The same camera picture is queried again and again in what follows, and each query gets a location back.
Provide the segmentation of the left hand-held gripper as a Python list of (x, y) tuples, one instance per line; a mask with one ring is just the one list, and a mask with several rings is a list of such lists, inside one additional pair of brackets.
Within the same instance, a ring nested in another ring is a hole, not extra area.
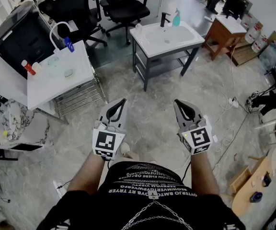
[(105, 161), (113, 161), (125, 134), (113, 126), (123, 129), (127, 119), (127, 100), (120, 98), (104, 106), (92, 134), (92, 150)]

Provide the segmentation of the person's right forearm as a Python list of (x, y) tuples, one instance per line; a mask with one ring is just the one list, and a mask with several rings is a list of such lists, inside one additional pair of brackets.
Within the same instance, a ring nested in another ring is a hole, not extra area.
[(219, 195), (219, 186), (206, 152), (191, 157), (192, 189), (199, 196)]

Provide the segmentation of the teal spray bottle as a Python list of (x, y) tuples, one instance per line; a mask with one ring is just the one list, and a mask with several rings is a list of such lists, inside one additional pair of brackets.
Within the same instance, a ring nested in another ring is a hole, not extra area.
[(172, 27), (178, 27), (181, 22), (180, 11), (178, 9), (176, 9), (175, 13), (176, 13), (176, 15), (172, 21)]

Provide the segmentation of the person's white shoe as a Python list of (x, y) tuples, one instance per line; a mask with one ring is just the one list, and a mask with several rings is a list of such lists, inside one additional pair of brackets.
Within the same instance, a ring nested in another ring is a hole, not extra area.
[(127, 157), (128, 153), (131, 151), (130, 146), (126, 143), (123, 142), (120, 147), (120, 152), (123, 157)]

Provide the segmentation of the wooden box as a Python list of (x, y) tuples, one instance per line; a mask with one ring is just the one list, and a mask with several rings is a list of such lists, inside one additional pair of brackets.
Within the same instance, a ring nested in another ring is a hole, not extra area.
[(234, 175), (228, 182), (228, 186), (233, 194), (236, 194), (249, 180), (251, 172), (249, 166), (244, 166), (241, 170)]

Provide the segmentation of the wooden pallet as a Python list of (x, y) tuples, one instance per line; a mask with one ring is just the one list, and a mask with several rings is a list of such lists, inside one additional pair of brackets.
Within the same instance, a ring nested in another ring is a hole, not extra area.
[(243, 45), (234, 48), (234, 50), (230, 53), (230, 59), (232, 63), (234, 63), (234, 65), (238, 67), (256, 57), (259, 57), (262, 51), (263, 49), (256, 53), (252, 49), (252, 45)]

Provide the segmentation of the white curved faucet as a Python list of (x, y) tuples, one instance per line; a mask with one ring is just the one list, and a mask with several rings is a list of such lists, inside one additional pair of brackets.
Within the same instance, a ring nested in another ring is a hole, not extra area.
[(58, 23), (55, 23), (54, 24), (54, 26), (51, 28), (51, 30), (50, 30), (50, 33), (49, 33), (49, 38), (50, 38), (50, 41), (51, 41), (51, 43), (53, 44), (53, 46), (54, 46), (54, 54), (60, 54), (61, 53), (61, 50), (57, 47), (57, 45), (55, 44), (55, 42), (54, 42), (54, 40), (53, 40), (53, 38), (52, 38), (52, 33), (53, 33), (53, 31), (54, 31), (54, 29), (58, 26), (58, 25), (60, 25), (60, 24), (64, 24), (64, 25), (66, 25), (67, 27), (68, 27), (68, 29), (69, 29), (69, 31), (70, 32), (73, 32), (74, 30), (71, 28), (71, 26), (67, 23), (67, 22), (58, 22)]

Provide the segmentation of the wooden vanity with white basin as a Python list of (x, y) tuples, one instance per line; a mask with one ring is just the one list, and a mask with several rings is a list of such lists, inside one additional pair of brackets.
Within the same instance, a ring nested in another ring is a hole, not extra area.
[(216, 57), (233, 51), (246, 32), (232, 16), (215, 16), (201, 47), (209, 51), (214, 61)]

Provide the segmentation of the marble slab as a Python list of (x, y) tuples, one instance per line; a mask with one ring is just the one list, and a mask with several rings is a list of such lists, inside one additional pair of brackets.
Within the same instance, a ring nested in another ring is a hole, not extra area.
[(0, 149), (34, 151), (53, 145), (49, 138), (50, 123), (46, 116), (28, 110), (15, 100), (8, 100), (0, 112)]

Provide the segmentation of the small black device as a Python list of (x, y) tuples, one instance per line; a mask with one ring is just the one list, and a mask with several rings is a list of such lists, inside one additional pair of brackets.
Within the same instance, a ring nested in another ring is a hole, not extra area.
[(270, 173), (266, 172), (262, 182), (263, 187), (268, 187), (271, 182), (272, 182), (272, 179), (271, 179)]

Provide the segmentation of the clear water jug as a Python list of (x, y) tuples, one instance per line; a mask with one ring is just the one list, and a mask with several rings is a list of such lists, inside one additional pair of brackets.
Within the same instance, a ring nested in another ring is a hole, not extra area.
[(265, 35), (260, 35), (252, 44), (252, 50), (259, 53), (267, 45), (267, 38)]
[(246, 40), (247, 43), (252, 44), (257, 37), (259, 36), (261, 32), (261, 27), (256, 23), (253, 27), (251, 27), (247, 33), (244, 36), (244, 39)]

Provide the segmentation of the purple jar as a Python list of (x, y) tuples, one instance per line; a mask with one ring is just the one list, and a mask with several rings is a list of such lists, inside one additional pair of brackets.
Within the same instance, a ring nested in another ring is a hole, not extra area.
[(250, 203), (259, 203), (261, 201), (262, 197), (263, 197), (262, 192), (254, 192), (251, 195), (249, 201), (250, 201)]

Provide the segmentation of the black mesh office chair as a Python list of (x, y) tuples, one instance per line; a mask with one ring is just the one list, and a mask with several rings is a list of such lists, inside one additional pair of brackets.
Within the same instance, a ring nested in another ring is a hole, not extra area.
[[(106, 41), (92, 36), (98, 31), (105, 33), (105, 29), (100, 25), (100, 1), (93, 1), (96, 2), (96, 7), (91, 9), (89, 0), (45, 0), (39, 4), (39, 9), (55, 23), (62, 23), (57, 26), (58, 36), (62, 39), (69, 37), (72, 43), (91, 40), (107, 46)], [(64, 22), (74, 23), (69, 26), (73, 29), (72, 32)]]
[(103, 8), (104, 15), (111, 19), (117, 25), (106, 30), (107, 37), (110, 32), (124, 27), (126, 30), (126, 44), (130, 45), (131, 42), (128, 38), (128, 28), (135, 27), (134, 21), (140, 22), (142, 18), (150, 15), (147, 8), (148, 0), (101, 0), (100, 5)]

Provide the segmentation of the white table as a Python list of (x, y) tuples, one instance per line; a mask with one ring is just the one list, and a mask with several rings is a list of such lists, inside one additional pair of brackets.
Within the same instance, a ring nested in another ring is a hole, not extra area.
[(0, 95), (27, 106), (27, 79), (0, 57)]

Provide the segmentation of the black boxy appliance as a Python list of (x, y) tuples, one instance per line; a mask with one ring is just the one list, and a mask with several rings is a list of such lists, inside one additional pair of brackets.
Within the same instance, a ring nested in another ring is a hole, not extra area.
[(253, 3), (249, 0), (226, 0), (222, 8), (222, 12), (232, 15), (235, 19), (242, 19), (252, 7)]

